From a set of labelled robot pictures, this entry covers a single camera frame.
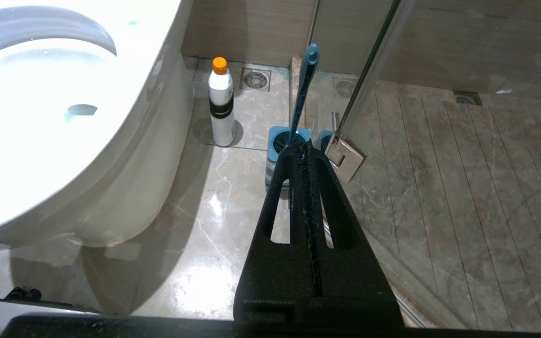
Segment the shower enclosure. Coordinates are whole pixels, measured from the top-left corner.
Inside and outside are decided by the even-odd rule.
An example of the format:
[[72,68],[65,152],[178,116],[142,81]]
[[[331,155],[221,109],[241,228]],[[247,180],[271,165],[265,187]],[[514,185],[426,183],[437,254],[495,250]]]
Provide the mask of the shower enclosure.
[[320,0],[311,41],[307,126],[421,325],[541,331],[541,1]]

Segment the white toilet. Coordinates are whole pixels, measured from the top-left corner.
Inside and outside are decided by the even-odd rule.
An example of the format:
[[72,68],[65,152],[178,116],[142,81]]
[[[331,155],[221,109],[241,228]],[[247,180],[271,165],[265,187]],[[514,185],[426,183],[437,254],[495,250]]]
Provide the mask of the white toilet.
[[191,118],[191,0],[0,0],[0,249],[131,239]]

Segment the black label band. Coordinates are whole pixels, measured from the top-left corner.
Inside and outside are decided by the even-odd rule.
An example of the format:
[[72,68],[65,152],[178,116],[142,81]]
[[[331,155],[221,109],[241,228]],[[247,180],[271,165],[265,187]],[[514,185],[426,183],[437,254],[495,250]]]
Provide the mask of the black label band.
[[226,118],[232,112],[232,96],[226,105],[217,106],[210,100],[210,114],[215,118]]

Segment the white bottle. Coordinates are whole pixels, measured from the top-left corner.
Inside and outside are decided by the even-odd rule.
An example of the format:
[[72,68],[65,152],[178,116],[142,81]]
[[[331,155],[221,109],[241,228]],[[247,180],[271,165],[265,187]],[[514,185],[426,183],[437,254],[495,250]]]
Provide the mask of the white bottle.
[[217,145],[226,147],[235,139],[235,115],[232,113],[232,78],[224,58],[212,60],[208,96],[212,138]]

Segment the toilet brush holder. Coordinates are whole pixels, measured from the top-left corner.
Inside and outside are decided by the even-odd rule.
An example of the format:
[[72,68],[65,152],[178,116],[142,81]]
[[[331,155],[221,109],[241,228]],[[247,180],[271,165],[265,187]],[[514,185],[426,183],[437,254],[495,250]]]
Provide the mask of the toilet brush holder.
[[[272,173],[279,159],[279,152],[285,148],[289,139],[289,127],[273,126],[269,129],[268,147],[266,148],[266,175],[264,184],[268,189],[271,184]],[[312,138],[312,133],[307,128],[298,128],[296,130],[295,143],[306,143]],[[289,189],[289,181],[283,182],[282,190]]]

